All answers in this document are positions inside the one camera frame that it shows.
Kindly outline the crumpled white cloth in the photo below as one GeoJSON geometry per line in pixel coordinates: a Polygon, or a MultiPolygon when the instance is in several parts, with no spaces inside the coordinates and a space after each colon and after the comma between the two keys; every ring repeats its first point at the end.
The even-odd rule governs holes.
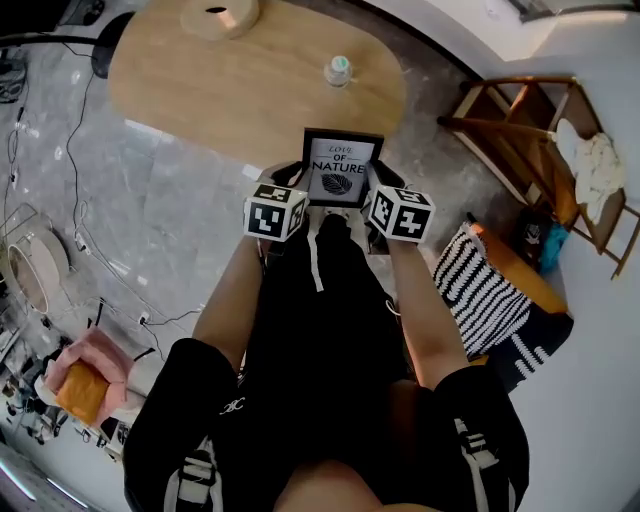
{"type": "Polygon", "coordinates": [[[559,120],[555,142],[575,179],[575,197],[586,206],[587,217],[597,225],[608,198],[625,184],[625,167],[606,133],[583,139],[566,118],[559,120]]]}

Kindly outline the orange seat cushion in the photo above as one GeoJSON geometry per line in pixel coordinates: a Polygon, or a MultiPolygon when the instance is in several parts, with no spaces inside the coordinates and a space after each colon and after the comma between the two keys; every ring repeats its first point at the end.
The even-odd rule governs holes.
{"type": "Polygon", "coordinates": [[[481,224],[471,224],[472,232],[485,245],[489,263],[514,287],[550,314],[568,313],[566,301],[531,266],[481,224]]]}

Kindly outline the black cushion white pattern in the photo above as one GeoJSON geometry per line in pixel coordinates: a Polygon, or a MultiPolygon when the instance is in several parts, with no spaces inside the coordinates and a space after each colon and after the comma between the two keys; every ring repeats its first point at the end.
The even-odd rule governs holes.
{"type": "Polygon", "coordinates": [[[486,365],[510,393],[540,369],[568,339],[573,326],[567,313],[547,313],[531,304],[504,339],[482,351],[488,356],[486,365]]]}

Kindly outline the person's right forearm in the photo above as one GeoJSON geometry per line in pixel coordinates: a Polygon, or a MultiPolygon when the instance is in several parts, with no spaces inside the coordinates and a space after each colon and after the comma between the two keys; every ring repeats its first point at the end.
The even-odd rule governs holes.
{"type": "Polygon", "coordinates": [[[388,248],[417,380],[433,390],[444,378],[469,366],[460,331],[418,247],[390,240],[388,248]]]}

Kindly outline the person's left forearm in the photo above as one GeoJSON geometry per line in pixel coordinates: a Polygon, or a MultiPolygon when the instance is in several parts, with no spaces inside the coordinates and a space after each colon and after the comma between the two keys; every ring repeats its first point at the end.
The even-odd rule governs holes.
{"type": "Polygon", "coordinates": [[[244,236],[192,333],[194,339],[219,350],[236,372],[251,337],[262,279],[259,241],[244,236]]]}

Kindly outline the person's black shirt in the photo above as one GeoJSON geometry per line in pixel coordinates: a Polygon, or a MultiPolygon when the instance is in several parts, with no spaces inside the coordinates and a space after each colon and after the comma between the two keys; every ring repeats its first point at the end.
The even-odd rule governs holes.
{"type": "Polygon", "coordinates": [[[529,485],[529,447],[499,379],[470,366],[433,390],[407,377],[389,389],[387,437],[378,457],[295,462],[255,441],[243,418],[244,378],[215,348],[177,341],[124,448],[124,493],[134,512],[175,509],[186,459],[202,455],[200,482],[219,485],[201,512],[272,512],[294,472],[336,461],[385,505],[441,512],[514,512],[529,485]]]}

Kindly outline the round wooden holder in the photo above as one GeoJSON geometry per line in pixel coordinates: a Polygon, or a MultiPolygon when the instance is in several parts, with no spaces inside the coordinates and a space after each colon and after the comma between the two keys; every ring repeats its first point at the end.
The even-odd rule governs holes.
{"type": "Polygon", "coordinates": [[[180,21],[186,32],[214,42],[244,34],[259,14],[258,0],[189,0],[180,21]]]}

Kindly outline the clear plastic water bottle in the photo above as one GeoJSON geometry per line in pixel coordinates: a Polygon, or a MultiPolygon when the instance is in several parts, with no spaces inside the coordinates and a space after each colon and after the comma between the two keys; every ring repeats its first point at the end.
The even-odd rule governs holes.
{"type": "Polygon", "coordinates": [[[353,79],[353,68],[350,60],[343,55],[337,55],[324,66],[324,78],[334,88],[344,88],[353,79]]]}

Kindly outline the teal cloth item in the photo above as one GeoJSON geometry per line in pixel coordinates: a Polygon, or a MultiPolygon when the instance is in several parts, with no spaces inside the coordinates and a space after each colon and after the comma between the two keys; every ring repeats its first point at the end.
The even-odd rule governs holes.
{"type": "Polygon", "coordinates": [[[568,236],[569,233],[562,225],[551,226],[539,259],[539,271],[542,275],[550,273],[557,266],[561,249],[568,236]]]}

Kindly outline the wooden shelf trolley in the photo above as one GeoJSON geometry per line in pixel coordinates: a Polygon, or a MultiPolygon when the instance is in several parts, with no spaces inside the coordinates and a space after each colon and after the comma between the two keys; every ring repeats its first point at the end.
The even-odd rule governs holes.
{"type": "Polygon", "coordinates": [[[438,118],[522,204],[548,215],[615,262],[621,275],[640,236],[640,212],[618,188],[593,220],[577,196],[577,179],[558,144],[561,121],[582,139],[603,132],[574,77],[524,76],[466,81],[455,109],[438,118]]]}

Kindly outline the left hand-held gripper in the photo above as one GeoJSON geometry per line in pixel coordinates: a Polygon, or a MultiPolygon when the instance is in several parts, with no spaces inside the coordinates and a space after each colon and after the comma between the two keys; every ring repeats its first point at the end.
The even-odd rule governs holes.
{"type": "Polygon", "coordinates": [[[308,192],[300,189],[303,175],[302,162],[292,161],[257,179],[244,201],[245,235],[285,242],[302,226],[308,206],[308,192]]]}

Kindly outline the round metal-framed side table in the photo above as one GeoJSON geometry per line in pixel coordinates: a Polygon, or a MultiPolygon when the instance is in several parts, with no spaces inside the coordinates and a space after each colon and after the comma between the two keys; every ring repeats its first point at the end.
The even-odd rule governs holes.
{"type": "Polygon", "coordinates": [[[51,220],[31,204],[19,204],[0,223],[0,254],[9,284],[37,313],[48,314],[70,271],[66,248],[51,220]]]}

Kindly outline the black bag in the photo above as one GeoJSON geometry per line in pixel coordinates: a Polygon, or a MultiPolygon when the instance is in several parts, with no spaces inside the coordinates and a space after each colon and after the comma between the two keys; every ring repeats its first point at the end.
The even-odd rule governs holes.
{"type": "Polygon", "coordinates": [[[513,250],[536,270],[551,228],[551,218],[532,209],[523,209],[512,232],[513,250]]]}

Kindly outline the oval wooden table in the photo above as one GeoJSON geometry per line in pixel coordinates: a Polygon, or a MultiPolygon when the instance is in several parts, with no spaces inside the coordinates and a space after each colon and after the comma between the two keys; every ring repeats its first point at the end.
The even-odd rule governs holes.
{"type": "Polygon", "coordinates": [[[150,0],[127,25],[108,88],[126,119],[259,168],[294,160],[306,128],[392,135],[406,82],[370,33],[284,0],[264,0],[245,34],[207,41],[186,32],[187,2],[150,0]],[[346,56],[352,82],[331,87],[324,66],[346,56]]]}

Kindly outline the black white striped cushion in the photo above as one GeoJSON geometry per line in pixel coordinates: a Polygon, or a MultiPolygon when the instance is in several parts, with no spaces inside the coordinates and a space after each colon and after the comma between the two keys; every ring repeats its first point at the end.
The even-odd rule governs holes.
{"type": "Polygon", "coordinates": [[[489,262],[485,242],[468,222],[442,252],[434,282],[470,357],[499,345],[529,319],[532,301],[489,262]]]}

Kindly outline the black framed nature picture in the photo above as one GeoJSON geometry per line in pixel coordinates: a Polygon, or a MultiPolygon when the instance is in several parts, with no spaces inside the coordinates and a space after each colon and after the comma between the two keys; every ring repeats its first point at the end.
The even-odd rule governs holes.
{"type": "Polygon", "coordinates": [[[302,169],[310,205],[361,208],[369,190],[367,165],[383,144],[383,135],[306,128],[302,169]]]}

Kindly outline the person's black trousers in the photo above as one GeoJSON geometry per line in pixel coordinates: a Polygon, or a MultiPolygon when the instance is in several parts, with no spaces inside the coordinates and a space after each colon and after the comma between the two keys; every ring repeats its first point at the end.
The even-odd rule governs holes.
{"type": "Polygon", "coordinates": [[[327,215],[269,264],[246,358],[243,418],[251,437],[293,461],[356,466],[384,449],[389,389],[409,375],[389,295],[327,215]]]}

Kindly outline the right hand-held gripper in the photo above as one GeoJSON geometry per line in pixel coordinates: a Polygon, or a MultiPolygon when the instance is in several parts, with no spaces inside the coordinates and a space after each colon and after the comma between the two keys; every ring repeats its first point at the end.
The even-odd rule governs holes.
{"type": "Polygon", "coordinates": [[[404,179],[383,162],[368,163],[369,201],[364,207],[368,252],[388,255],[388,241],[423,243],[435,215],[428,194],[404,189],[404,179]]]}

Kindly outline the black power strip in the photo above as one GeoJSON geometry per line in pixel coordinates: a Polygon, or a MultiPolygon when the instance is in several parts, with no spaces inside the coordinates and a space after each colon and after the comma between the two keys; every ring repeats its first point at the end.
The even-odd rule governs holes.
{"type": "Polygon", "coordinates": [[[105,9],[105,0],[70,0],[58,25],[90,26],[95,23],[105,9]]]}

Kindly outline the black standing fan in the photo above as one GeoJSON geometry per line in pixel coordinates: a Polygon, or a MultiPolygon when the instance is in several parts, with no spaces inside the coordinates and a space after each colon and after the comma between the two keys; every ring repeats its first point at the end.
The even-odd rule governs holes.
{"type": "Polygon", "coordinates": [[[129,11],[116,16],[100,32],[98,37],[84,37],[73,35],[56,35],[53,33],[43,34],[20,34],[0,37],[0,48],[24,46],[28,44],[79,44],[92,46],[92,53],[89,55],[93,73],[101,79],[107,79],[112,59],[117,45],[135,12],[129,11]]]}

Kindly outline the person's white shoe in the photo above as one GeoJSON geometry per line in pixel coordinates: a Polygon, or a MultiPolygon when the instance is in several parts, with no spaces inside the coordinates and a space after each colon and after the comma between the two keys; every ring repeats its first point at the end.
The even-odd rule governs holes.
{"type": "Polygon", "coordinates": [[[362,214],[359,209],[332,206],[310,206],[307,212],[311,220],[320,225],[330,215],[338,216],[345,222],[360,221],[362,214]]]}

